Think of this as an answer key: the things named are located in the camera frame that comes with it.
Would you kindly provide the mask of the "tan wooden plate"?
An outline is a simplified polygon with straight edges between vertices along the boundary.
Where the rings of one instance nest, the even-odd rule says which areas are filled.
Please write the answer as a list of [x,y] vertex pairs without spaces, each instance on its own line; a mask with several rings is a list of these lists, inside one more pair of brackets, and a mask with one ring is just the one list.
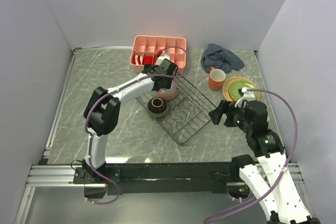
[[243,95],[241,90],[243,87],[250,89],[258,89],[258,87],[249,79],[244,77],[232,77],[227,79],[223,85],[223,95],[227,101],[237,102]]

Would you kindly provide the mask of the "pink patterned bowl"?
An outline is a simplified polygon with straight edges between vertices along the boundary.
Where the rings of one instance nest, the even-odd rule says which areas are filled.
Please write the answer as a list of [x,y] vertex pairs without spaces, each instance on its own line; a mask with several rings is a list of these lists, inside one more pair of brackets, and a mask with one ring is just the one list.
[[174,99],[176,95],[177,95],[177,87],[174,82],[172,82],[171,87],[169,89],[162,88],[156,93],[157,97],[164,99],[166,101]]

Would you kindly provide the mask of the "orange mug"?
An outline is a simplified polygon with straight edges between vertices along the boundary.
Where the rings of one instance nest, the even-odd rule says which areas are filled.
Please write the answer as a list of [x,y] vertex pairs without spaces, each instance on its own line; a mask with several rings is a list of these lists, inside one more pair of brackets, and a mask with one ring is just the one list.
[[210,67],[209,69],[209,78],[208,78],[208,86],[211,90],[217,91],[219,90],[226,79],[226,73],[221,69],[216,69],[214,67]]

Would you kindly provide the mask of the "black bowl gold rim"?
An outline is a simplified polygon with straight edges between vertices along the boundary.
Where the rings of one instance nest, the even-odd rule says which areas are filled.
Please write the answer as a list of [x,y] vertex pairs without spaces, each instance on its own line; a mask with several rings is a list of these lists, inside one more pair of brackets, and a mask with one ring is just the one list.
[[147,112],[151,117],[155,119],[165,117],[168,111],[169,111],[169,105],[167,101],[165,101],[160,97],[153,97],[147,103]]

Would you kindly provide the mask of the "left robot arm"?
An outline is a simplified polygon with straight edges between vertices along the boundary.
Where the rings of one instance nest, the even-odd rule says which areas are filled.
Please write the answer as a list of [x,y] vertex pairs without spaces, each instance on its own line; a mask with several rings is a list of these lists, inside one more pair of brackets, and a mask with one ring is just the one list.
[[157,65],[146,64],[140,74],[113,88],[97,87],[84,111],[87,153],[81,168],[75,171],[74,183],[99,183],[105,179],[108,135],[116,128],[120,109],[131,100],[161,89],[169,89],[178,66],[163,58]]

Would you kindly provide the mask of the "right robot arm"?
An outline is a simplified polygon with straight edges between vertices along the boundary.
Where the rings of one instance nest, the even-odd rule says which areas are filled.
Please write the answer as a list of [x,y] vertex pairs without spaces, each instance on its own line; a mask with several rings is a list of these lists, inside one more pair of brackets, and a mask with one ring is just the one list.
[[268,223],[319,223],[301,200],[287,168],[287,156],[279,136],[268,127],[268,111],[259,101],[243,101],[241,106],[222,100],[210,111],[213,124],[226,116],[226,127],[237,127],[246,134],[249,155],[232,158],[231,178],[243,181],[262,207]]

